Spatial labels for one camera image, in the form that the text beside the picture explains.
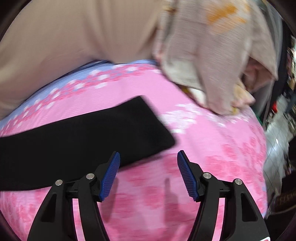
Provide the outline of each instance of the white label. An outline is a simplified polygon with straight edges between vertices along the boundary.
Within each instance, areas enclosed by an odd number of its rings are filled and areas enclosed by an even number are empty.
[[[270,241],[270,237],[267,237],[267,238],[262,239],[262,240],[260,240],[260,241]]]

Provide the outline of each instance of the patterned cloth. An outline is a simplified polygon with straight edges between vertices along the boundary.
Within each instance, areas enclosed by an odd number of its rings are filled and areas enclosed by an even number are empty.
[[[113,107],[138,95],[144,96],[177,144],[120,169],[110,196],[99,204],[111,241],[187,240],[199,203],[188,196],[180,175],[176,161],[179,150],[218,179],[241,178],[265,214],[262,167],[266,140],[252,110],[232,117],[217,116],[197,106],[150,64],[104,64],[59,79],[3,120],[1,135]],[[0,210],[22,241],[27,240],[48,190],[0,192]],[[213,241],[219,240],[223,210],[221,199]],[[84,241],[77,200],[74,217],[78,240]]]
[[[154,56],[166,76],[189,87],[201,106],[233,114],[242,73],[250,93],[277,79],[271,34],[254,2],[168,0],[167,5],[175,12],[162,13]]]

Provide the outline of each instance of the red object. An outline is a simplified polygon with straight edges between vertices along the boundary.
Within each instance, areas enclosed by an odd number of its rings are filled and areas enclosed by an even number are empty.
[[[271,109],[274,113],[277,113],[276,102],[272,105]]]

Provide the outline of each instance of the black clamp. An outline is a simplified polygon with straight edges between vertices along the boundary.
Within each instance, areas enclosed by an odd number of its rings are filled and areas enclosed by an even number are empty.
[[[188,241],[212,241],[219,198],[226,200],[220,241],[270,241],[261,213],[240,179],[218,180],[190,162],[184,151],[177,162],[189,195],[201,202]],[[119,165],[120,155],[114,152],[107,163],[78,181],[57,180],[37,212],[28,241],[77,241],[73,198],[79,201],[85,240],[109,241],[97,202],[109,195]]]

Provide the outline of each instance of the beige cloth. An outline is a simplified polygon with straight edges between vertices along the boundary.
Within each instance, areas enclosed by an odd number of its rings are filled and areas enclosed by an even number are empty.
[[[92,60],[151,58],[161,0],[32,0],[0,42],[0,120]]]
[[[295,79],[291,78],[288,84],[289,84],[290,89],[294,91],[294,89],[295,89]]]
[[[249,56],[261,67],[248,65],[248,90],[277,79],[271,35],[252,1],[179,0],[170,16],[162,14],[154,55],[171,81],[205,93],[206,108],[233,113],[234,90]]]

